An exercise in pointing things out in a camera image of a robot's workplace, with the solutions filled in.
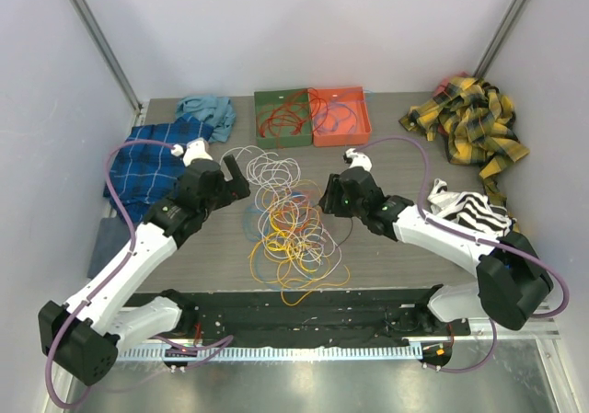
teal cloth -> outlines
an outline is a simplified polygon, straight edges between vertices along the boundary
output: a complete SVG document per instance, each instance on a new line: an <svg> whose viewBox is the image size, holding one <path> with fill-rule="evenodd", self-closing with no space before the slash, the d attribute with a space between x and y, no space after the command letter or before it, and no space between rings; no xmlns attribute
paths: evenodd
<svg viewBox="0 0 589 413"><path fill-rule="evenodd" d="M230 98L190 96L178 102L176 119L179 118L194 118L211 125L214 129L209 142L226 142L236 121L236 112Z"/></svg>

white wall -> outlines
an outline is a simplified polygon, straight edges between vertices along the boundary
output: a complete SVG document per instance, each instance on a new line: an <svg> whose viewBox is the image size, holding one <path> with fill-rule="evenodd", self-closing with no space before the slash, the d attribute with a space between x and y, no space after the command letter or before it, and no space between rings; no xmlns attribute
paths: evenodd
<svg viewBox="0 0 589 413"><path fill-rule="evenodd" d="M473 71L511 0L87 0L137 95L361 84Z"/></svg>
<svg viewBox="0 0 589 413"><path fill-rule="evenodd" d="M37 313L83 282L132 111L68 0L0 0L0 401L40 412Z"/></svg>
<svg viewBox="0 0 589 413"><path fill-rule="evenodd" d="M571 305L557 320L583 390L589 387L583 351L589 335L588 9L587 0L531 0L488 75L512 96L517 134L531 148L505 173L504 189L538 254L571 287ZM586 402L587 393L582 397Z"/></svg>

storage box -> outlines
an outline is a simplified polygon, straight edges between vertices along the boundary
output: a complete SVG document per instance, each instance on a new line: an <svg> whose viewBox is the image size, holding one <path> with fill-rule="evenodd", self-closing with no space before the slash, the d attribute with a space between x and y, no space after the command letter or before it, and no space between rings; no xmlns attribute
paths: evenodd
<svg viewBox="0 0 589 413"><path fill-rule="evenodd" d="M309 89L315 146L367 143L372 133L361 86Z"/></svg>
<svg viewBox="0 0 589 413"><path fill-rule="evenodd" d="M308 146L313 143L306 88L254 93L256 142L262 149Z"/></svg>

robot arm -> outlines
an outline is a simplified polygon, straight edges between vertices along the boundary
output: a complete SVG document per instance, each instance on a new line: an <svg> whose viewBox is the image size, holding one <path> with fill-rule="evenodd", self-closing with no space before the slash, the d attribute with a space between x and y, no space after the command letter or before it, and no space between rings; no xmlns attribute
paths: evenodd
<svg viewBox="0 0 589 413"><path fill-rule="evenodd" d="M150 208L135 232L135 249L129 261L78 313L55 354L55 362L86 385L102 379L119 352L161 332L190 330L196 316L194 304L173 290L132 311L120 311L145 278L201 229L212 211L249 196L248 182L232 155L224 158L232 177L226 180L202 139L189 143L185 153L175 148L173 154L184 154L186 165L175 190ZM115 273L130 249L131 242L63 305L49 301L43 306L39 323L46 355L65 319L73 313L70 311Z"/></svg>
<svg viewBox="0 0 589 413"><path fill-rule="evenodd" d="M340 175L331 174L319 205L324 213L338 217L357 217L374 234L394 241L424 247L446 258L477 278L461 286L435 286L427 302L427 311L435 319L448 323L472 316L488 316L500 325L519 330L552 290L549 275L539 266L476 241L439 229L430 221L476 240L487 239L517 247L537 257L521 234L511 232L496 238L453 224L426 213L427 221L417 206L399 196L386 196L370 174L370 159L353 149L344 160L350 168Z"/></svg>

yellow plaid fabric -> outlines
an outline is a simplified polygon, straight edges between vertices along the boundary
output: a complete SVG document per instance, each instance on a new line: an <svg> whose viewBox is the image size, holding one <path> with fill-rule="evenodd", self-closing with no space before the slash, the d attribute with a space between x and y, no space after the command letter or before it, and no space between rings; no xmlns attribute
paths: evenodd
<svg viewBox="0 0 589 413"><path fill-rule="evenodd" d="M479 165L479 176L491 203L505 205L496 176L529 154L512 131L512 101L497 87L474 77L452 77L444 91L400 119L408 131L435 138L441 125L447 134L446 155L457 165Z"/></svg>

